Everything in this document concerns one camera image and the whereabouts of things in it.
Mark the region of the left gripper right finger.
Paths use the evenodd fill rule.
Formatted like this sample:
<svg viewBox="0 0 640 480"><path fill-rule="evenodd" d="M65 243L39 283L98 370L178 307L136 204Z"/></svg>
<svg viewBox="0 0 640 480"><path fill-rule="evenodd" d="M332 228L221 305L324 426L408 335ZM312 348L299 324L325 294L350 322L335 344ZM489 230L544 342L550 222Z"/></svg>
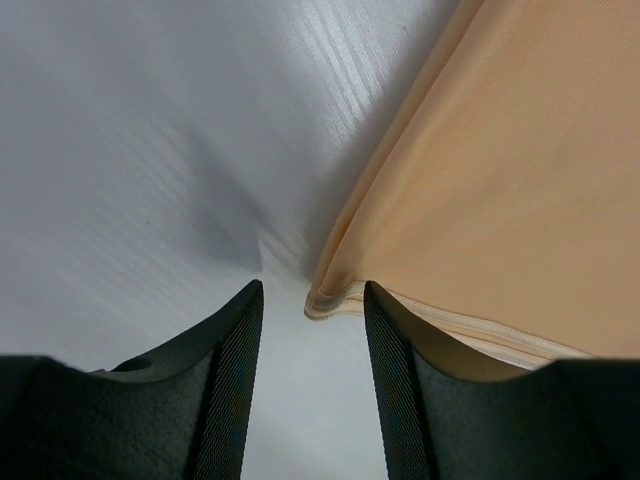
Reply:
<svg viewBox="0 0 640 480"><path fill-rule="evenodd" d="M375 282L365 328L392 479L635 479L639 364L534 371L420 319Z"/></svg>

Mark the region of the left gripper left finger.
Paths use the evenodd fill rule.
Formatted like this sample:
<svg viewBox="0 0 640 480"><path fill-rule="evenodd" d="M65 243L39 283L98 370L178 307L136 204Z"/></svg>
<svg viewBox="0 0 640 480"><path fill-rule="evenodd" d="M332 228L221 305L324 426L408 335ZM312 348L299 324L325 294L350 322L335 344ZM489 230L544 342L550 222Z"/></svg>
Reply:
<svg viewBox="0 0 640 480"><path fill-rule="evenodd" d="M237 479L263 324L249 282L219 311L112 370L1 359L5 479Z"/></svg>

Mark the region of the peach satin cloth napkin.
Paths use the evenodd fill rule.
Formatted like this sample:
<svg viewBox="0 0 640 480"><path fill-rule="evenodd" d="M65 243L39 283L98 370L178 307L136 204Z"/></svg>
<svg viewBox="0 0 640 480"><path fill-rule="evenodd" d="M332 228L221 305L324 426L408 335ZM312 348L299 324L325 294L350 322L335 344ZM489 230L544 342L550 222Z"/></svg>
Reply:
<svg viewBox="0 0 640 480"><path fill-rule="evenodd" d="M639 5L463 1L350 194L308 293L374 281L503 361L639 355Z"/></svg>

